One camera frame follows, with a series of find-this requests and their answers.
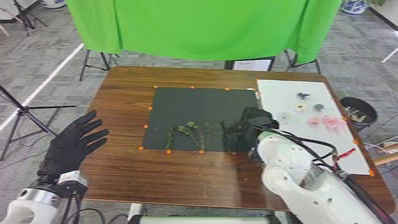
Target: white paper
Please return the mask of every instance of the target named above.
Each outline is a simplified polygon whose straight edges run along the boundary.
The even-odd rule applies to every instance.
[[[234,61],[232,70],[267,71],[271,60]]]
[[[351,148],[354,152],[340,159],[340,169],[351,174],[369,175],[369,166],[365,163],[360,149],[354,145],[347,126],[342,124],[335,129],[326,128],[323,123],[308,124],[308,118],[326,115],[330,118],[340,118],[339,109],[331,100],[326,86],[319,82],[257,80],[257,89],[260,96],[262,109],[271,113],[280,122],[280,130],[291,132],[296,136],[310,138],[330,143],[339,154]],[[310,94],[305,100],[296,96],[298,93]],[[296,106],[303,105],[303,110],[296,111]],[[314,110],[314,105],[321,104],[321,112]],[[330,148],[312,143],[307,144],[319,155],[324,155]]]

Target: white wall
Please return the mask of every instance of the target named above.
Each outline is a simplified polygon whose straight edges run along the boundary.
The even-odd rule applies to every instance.
[[[28,7],[36,0],[17,0],[19,4],[22,7]],[[6,9],[13,15],[17,15],[17,10],[13,6],[13,1],[12,0],[0,0],[0,8]],[[8,20],[12,17],[8,14],[0,10],[0,20]]]
[[[372,9],[398,26],[398,0],[386,0],[383,6],[372,6]]]

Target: black mat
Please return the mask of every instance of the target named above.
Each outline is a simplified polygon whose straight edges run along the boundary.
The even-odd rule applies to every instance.
[[[255,93],[250,90],[157,88],[152,99],[145,149],[164,149],[170,127],[195,122],[202,130],[205,151],[225,151],[221,144],[221,121],[237,121],[244,107],[257,107]],[[191,138],[173,131],[171,150],[198,150]]]

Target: gloved hand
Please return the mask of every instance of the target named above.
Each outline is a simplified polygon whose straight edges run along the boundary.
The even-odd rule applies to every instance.
[[[108,134],[106,129],[86,135],[102,124],[100,120],[92,121],[93,118],[95,111],[90,111],[74,120],[51,140],[36,172],[38,176],[49,175],[58,178],[60,174],[77,170],[84,156],[106,143],[106,138],[102,138]]]

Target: tripod stand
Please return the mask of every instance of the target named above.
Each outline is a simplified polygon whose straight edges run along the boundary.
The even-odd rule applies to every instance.
[[[19,18],[20,18],[20,22],[22,22],[22,26],[24,26],[24,32],[26,32],[26,36],[28,36],[28,29],[35,29],[33,23],[28,19],[28,15],[33,17],[33,20],[36,20],[36,22],[44,25],[44,27],[47,27],[45,23],[38,20],[38,18],[35,17],[35,15],[26,11],[26,9],[22,8],[19,2],[13,0],[13,6],[17,9],[17,13],[19,13]]]
[[[12,105],[15,106],[17,110],[17,116],[15,116],[15,123],[12,125],[12,129],[10,129],[10,134],[8,134],[8,139],[6,139],[6,143],[4,143],[4,148],[3,148],[3,152],[1,152],[1,157],[0,157],[0,161],[3,161],[4,158],[4,153],[8,150],[8,145],[12,142],[19,141],[20,139],[28,138],[29,136],[36,135],[38,133],[45,132],[49,133],[52,136],[56,136],[54,132],[49,129],[49,125],[54,119],[54,116],[58,114],[58,110],[60,108],[68,108],[68,107],[76,107],[76,106],[49,106],[49,107],[26,107],[20,105],[20,103],[17,102],[15,98],[12,97],[10,93],[6,92],[6,90],[3,89],[3,87],[0,86],[0,93],[3,94],[3,99],[12,103]],[[36,117],[31,115],[29,110],[42,110],[42,109],[56,109],[54,113],[51,115],[51,118],[45,122],[45,124],[40,122],[40,120],[36,119]],[[29,134],[19,136],[17,138],[13,138],[13,133],[15,133],[15,129],[17,129],[17,124],[20,121],[20,117],[26,116],[28,119],[31,120],[31,122],[35,123],[35,125],[38,126],[40,130],[31,132]]]

